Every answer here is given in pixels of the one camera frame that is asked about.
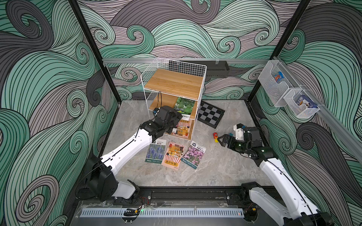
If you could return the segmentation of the striped awning shop seed bag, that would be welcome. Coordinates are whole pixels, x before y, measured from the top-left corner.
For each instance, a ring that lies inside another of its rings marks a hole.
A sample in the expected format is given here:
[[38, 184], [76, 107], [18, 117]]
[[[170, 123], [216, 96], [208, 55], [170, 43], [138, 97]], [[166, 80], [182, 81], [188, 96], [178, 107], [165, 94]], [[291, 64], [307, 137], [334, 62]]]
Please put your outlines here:
[[191, 121], [180, 120], [172, 130], [172, 135], [188, 138], [191, 130]]

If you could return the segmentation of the green vegetable seed bag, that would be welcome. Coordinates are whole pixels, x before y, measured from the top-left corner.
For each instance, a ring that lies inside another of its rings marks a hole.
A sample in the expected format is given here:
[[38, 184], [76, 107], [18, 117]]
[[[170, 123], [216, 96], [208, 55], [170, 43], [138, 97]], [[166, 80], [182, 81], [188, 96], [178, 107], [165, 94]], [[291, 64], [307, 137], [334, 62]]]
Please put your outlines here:
[[191, 115], [194, 104], [195, 100], [178, 97], [174, 109], [183, 115]]

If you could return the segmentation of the pink cosmos flower seed bag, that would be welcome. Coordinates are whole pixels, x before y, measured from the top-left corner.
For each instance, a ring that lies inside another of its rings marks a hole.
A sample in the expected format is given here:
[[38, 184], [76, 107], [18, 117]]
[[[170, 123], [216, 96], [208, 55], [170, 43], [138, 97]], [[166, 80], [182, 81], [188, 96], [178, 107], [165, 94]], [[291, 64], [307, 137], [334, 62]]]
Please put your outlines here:
[[182, 156], [181, 161], [193, 169], [197, 169], [205, 152], [205, 147], [192, 141], [186, 153]]

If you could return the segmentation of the lavender flower seed bag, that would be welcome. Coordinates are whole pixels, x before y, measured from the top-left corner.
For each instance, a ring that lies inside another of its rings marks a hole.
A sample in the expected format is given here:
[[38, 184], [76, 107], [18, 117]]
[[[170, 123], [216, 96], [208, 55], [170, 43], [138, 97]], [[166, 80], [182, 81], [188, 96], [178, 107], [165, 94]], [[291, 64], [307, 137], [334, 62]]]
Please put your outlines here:
[[167, 141], [165, 139], [157, 139], [149, 145], [145, 162], [161, 164], [165, 156]]

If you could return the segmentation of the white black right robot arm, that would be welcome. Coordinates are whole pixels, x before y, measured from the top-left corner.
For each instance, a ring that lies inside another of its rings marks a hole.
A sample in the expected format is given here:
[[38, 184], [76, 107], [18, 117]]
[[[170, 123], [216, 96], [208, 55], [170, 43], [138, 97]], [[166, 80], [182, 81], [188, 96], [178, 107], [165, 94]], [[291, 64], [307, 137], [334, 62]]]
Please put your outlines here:
[[242, 141], [225, 134], [221, 146], [252, 159], [272, 182], [283, 203], [279, 203], [256, 182], [244, 183], [239, 193], [243, 203], [255, 203], [280, 226], [332, 226], [334, 220], [310, 201], [285, 170], [271, 147], [256, 140]]

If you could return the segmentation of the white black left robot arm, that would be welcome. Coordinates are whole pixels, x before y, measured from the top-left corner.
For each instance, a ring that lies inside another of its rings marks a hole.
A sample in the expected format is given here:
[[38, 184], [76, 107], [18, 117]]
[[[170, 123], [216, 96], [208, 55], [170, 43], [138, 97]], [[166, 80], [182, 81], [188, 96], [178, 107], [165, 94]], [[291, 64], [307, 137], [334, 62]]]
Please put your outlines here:
[[170, 134], [182, 119], [182, 114], [169, 106], [158, 109], [153, 119], [140, 124], [138, 130], [119, 147], [103, 155], [92, 157], [85, 166], [85, 184], [101, 202], [112, 197], [130, 199], [136, 193], [133, 182], [116, 179], [121, 168], [140, 150], [152, 142]]

